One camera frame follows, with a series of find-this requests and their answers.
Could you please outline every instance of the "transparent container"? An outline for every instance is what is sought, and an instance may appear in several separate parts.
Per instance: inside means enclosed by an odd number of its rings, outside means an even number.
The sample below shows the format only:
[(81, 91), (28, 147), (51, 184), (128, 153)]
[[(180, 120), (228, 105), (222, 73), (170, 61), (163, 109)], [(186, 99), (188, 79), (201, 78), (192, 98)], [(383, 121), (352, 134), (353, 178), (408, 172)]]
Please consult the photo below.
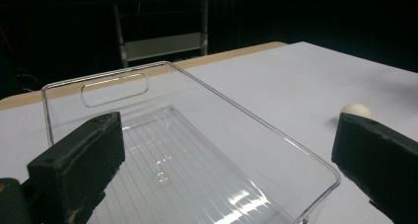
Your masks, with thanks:
[(89, 223), (314, 223), (340, 183), (313, 152), (170, 62), (42, 95), (50, 145), (121, 113), (126, 160)]

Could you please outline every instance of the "white ball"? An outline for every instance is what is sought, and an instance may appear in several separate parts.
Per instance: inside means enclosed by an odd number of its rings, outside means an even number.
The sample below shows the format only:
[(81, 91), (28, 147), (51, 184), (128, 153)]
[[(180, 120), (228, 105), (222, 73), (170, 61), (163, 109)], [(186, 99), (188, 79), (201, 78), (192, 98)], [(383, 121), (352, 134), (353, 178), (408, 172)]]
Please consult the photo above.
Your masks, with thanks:
[(351, 114), (354, 114), (354, 115), (358, 115), (358, 116), (373, 119), (372, 112), (367, 107), (365, 107), (361, 104), (347, 105), (341, 110), (341, 112), (351, 113)]

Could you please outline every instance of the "table surface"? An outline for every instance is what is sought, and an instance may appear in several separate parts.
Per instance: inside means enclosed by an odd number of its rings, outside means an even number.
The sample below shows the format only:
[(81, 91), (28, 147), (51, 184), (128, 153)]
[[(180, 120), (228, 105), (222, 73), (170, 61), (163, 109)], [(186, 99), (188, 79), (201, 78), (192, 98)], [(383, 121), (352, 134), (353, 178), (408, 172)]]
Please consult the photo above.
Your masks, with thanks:
[[(331, 163), (339, 111), (360, 103), (418, 140), (418, 74), (305, 42), (271, 42), (178, 62), (192, 75)], [(47, 148), (40, 92), (0, 101), (0, 177), (21, 182)], [(392, 223), (344, 176), (316, 223)]]

